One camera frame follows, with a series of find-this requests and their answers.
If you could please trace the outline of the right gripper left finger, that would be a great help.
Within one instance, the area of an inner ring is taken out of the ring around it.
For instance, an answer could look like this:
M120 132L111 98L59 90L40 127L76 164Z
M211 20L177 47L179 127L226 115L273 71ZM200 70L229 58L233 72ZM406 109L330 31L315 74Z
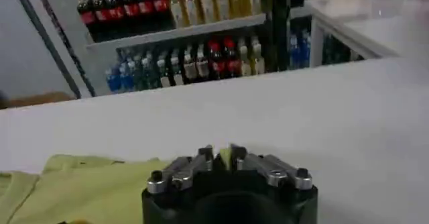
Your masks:
M213 169L214 155L211 145L199 148L195 157L180 156L162 170L154 170L147 180L146 190L150 194L162 194L172 186L186 190L193 185L199 172Z

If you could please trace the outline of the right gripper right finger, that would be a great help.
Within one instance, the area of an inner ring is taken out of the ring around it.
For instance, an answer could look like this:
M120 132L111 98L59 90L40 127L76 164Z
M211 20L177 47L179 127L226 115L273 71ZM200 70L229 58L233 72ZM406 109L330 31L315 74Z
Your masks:
M269 186L279 188L282 184L291 184L297 190L311 190L312 176L306 168L296 168L278 157L257 155L243 146L231 144L231 168L233 170L255 170L265 178Z

